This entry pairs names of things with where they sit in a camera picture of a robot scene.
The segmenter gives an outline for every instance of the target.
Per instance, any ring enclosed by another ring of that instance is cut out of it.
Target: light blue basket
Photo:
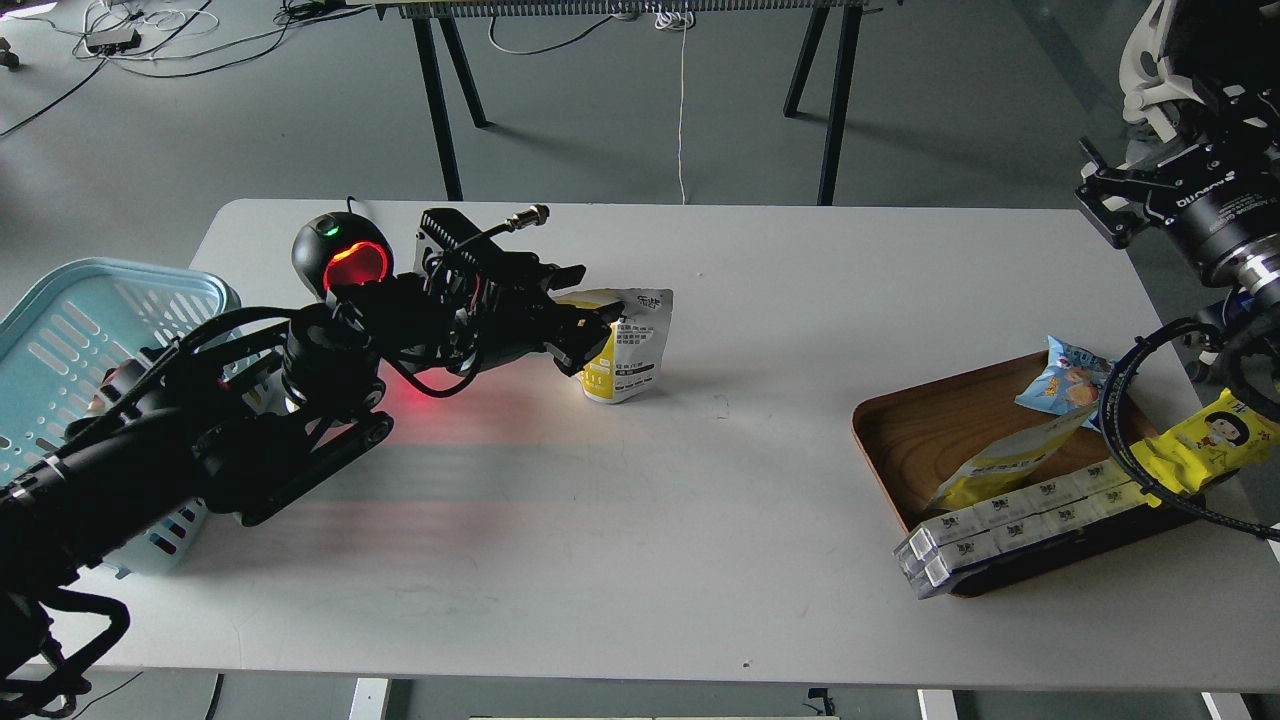
[[[0,482],[63,443],[67,424],[84,415],[108,370],[236,307],[230,286],[193,270],[91,258],[45,275],[0,322]],[[164,573],[206,514],[192,500],[105,564],[120,578]]]

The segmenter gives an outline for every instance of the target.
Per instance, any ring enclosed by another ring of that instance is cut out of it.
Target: brown tray
[[[1043,370],[1048,352],[1007,360],[891,395],[854,410],[854,438],[888,498],[904,533],[937,515],[925,503],[964,461],[992,442],[1047,423],[1051,416],[1014,402]],[[1124,432],[1130,442],[1158,430],[1128,397]],[[1110,456],[1102,436],[1080,428],[1027,483],[1079,470]],[[1021,553],[964,580],[952,594],[974,596],[1188,521],[1181,512],[1138,507],[1089,525],[1068,543]]]

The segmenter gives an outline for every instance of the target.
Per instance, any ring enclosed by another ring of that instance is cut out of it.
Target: snack bag
[[[582,392],[598,402],[622,402],[658,382],[671,329],[669,290],[585,290],[556,299],[579,307],[623,302],[622,316],[604,350],[577,374]]]
[[[1097,402],[1112,363],[1105,357],[1048,336],[1048,365],[1027,389],[1014,398],[1023,407],[1061,415]],[[1097,414],[1089,416],[1097,429]]]
[[[988,445],[938,487],[925,509],[960,510],[1016,489],[1019,482],[1062,447],[1093,411],[1093,405],[1076,407],[1043,425]]]
[[[1215,478],[1266,460],[1277,439],[1280,425],[1224,389],[1199,413],[1130,448],[1161,484],[1180,495],[1196,495]],[[1147,502],[1160,505],[1155,496],[1147,496]]]

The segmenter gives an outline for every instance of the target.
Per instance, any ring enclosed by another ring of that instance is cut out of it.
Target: gray floor
[[[78,28],[86,3],[63,0],[46,17]],[[1144,3],[884,5],[863,27],[837,205],[1070,208],[1080,165],[1076,137],[1089,135],[1111,158],[1123,155],[1112,78]],[[187,4],[142,0],[142,6]],[[175,54],[269,29],[275,8],[218,0],[209,10],[221,27],[173,42]],[[819,49],[803,117],[781,117],[806,15],[707,13],[685,38],[655,31],[648,19],[614,22],[577,45],[526,58],[489,47],[484,22],[462,22],[495,123],[485,131],[470,127],[445,65],[466,199],[513,208],[680,202],[676,142],[686,40],[687,201],[812,204],[833,28]],[[508,18],[498,32],[511,46],[536,47],[590,20]],[[154,29],[145,33],[157,37]],[[0,36],[26,65],[0,73],[4,128],[93,67],[70,60],[74,38],[42,23],[0,22]],[[265,47],[259,42],[242,46],[252,49],[243,53],[131,67],[189,72]],[[186,265],[214,213],[238,197],[348,193],[422,202],[444,197],[408,23],[378,22],[366,13],[300,29],[266,58],[189,79],[138,78],[109,65],[47,115],[0,138],[0,307],[12,306],[44,273],[86,255]],[[1194,283],[1160,237],[1142,238],[1132,256],[1166,318],[1216,297]],[[1116,261],[1124,259],[1117,254]],[[1266,505],[1277,493],[1263,495]],[[96,685],[104,692],[128,678],[99,674]],[[204,717],[212,684],[212,674],[148,671],[84,717]],[[216,716],[343,717],[353,684],[351,678],[233,674]],[[808,715],[805,691],[431,680],[398,685],[390,716]],[[961,717],[982,720],[1207,717],[1196,688],[1187,691],[977,692],[957,701]],[[918,716],[910,691],[837,688],[832,694],[844,716]],[[1275,698],[1260,702],[1256,717],[1280,717]]]

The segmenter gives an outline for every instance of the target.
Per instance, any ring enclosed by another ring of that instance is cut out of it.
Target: chip bag
[[[1096,404],[1107,375],[1111,374],[1111,360],[1098,357],[1083,347],[1065,343],[1053,336],[1048,336],[1047,340],[1048,364],[1044,372],[1032,380],[1014,402],[1053,415]],[[1097,419],[1097,413],[1088,418],[1091,428],[1098,429]]]

